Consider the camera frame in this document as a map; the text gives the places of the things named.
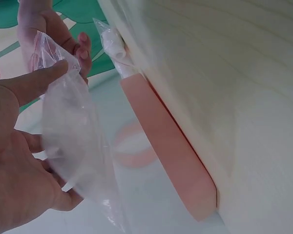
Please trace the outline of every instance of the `green pattern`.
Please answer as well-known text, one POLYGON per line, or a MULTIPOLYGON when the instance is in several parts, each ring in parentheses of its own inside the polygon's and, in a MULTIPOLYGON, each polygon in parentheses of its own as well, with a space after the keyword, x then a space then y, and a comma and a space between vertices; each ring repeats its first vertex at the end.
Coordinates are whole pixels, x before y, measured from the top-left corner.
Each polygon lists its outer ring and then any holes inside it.
POLYGON ((18 9, 17 0, 0 0, 0 28, 11 28, 18 24, 18 9))

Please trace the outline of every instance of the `clear plastic bag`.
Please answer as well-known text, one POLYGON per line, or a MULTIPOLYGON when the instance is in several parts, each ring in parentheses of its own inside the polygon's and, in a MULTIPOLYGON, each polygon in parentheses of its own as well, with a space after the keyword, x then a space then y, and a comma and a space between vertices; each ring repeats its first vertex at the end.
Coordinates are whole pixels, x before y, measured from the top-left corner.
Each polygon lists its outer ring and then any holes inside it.
POLYGON ((68 61, 67 74, 51 83, 43 100, 42 137, 52 168, 84 198, 95 201, 104 215, 124 233, 130 233, 119 197, 110 145, 79 75, 78 60, 38 32, 33 70, 68 61))

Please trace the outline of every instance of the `white plastic bag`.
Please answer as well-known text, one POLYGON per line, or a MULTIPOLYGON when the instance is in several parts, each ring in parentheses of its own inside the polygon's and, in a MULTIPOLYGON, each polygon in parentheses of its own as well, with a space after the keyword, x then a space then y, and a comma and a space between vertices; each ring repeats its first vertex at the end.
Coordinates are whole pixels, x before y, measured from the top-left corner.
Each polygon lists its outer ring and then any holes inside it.
POLYGON ((106 23, 93 19, 100 34, 102 47, 112 59, 114 66, 122 78, 127 78, 138 73, 129 53, 125 49, 124 41, 116 28, 111 28, 106 23))
POLYGON ((34 70, 62 59, 69 64, 67 74, 49 85, 43 100, 43 144, 52 168, 81 196, 95 201, 113 225, 129 233, 110 145, 79 75, 78 60, 45 33, 38 32, 34 48, 34 70))

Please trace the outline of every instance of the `fingernail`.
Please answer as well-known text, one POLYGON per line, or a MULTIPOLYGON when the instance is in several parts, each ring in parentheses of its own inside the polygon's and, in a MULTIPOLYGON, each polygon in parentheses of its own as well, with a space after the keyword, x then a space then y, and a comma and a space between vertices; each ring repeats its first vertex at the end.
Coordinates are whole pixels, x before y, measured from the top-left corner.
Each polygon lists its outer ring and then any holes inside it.
POLYGON ((80 33, 80 40, 87 41, 87 35, 86 35, 86 33, 80 33))
POLYGON ((83 51, 81 54, 80 54, 80 57, 82 57, 82 59, 86 59, 88 58, 88 51, 83 51))

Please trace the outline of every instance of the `finger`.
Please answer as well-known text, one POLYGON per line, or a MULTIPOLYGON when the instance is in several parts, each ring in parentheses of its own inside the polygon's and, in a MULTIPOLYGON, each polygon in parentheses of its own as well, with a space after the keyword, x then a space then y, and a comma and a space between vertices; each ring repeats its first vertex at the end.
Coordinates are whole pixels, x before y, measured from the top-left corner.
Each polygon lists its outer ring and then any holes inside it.
POLYGON ((59 184, 59 186, 61 188, 63 188, 65 186, 65 184, 67 184, 67 182, 65 180, 63 180, 59 174, 57 174, 50 166, 50 163, 48 161, 48 159, 46 160, 41 160, 41 159, 36 159, 41 165, 42 167, 49 172, 50 174, 52 174, 53 178, 57 181, 57 183, 59 184))
POLYGON ((52 208, 58 211, 71 211, 82 201, 83 198, 74 189, 70 189, 61 193, 52 208))
POLYGON ((78 59, 78 62, 81 66, 80 75, 84 80, 87 82, 87 75, 89 74, 91 67, 92 67, 92 61, 91 57, 88 51, 79 48, 76 52, 76 57, 78 59))
POLYGON ((76 56, 82 68, 80 74, 83 78, 86 78, 92 67, 91 39, 86 33, 82 32, 78 35, 78 42, 80 48, 77 49, 76 56))
POLYGON ((89 52, 91 51, 91 40, 86 33, 81 32, 78 35, 78 42, 82 48, 86 49, 89 52))
POLYGON ((57 183, 59 184, 59 186, 61 188, 63 188, 66 184, 66 181, 62 179, 62 177, 59 176, 59 174, 57 174, 55 171, 52 172, 52 176, 53 178, 57 181, 57 183))
POLYGON ((39 158, 36 158, 36 160, 42 165, 42 167, 49 173, 52 173, 53 170, 50 167, 50 164, 47 160, 41 160, 39 158))
POLYGON ((44 149, 42 147, 42 136, 41 135, 32 135, 30 133, 23 132, 23 131, 19 131, 19 132, 21 132, 22 135, 24 136, 24 138, 28 144, 28 148, 32 154, 40 153, 40 152, 44 151, 44 149))
POLYGON ((67 69, 67 61, 62 60, 50 68, 43 68, 12 79, 1 79, 0 86, 10 90, 19 101, 19 106, 23 106, 44 94, 48 85, 64 75, 67 69))

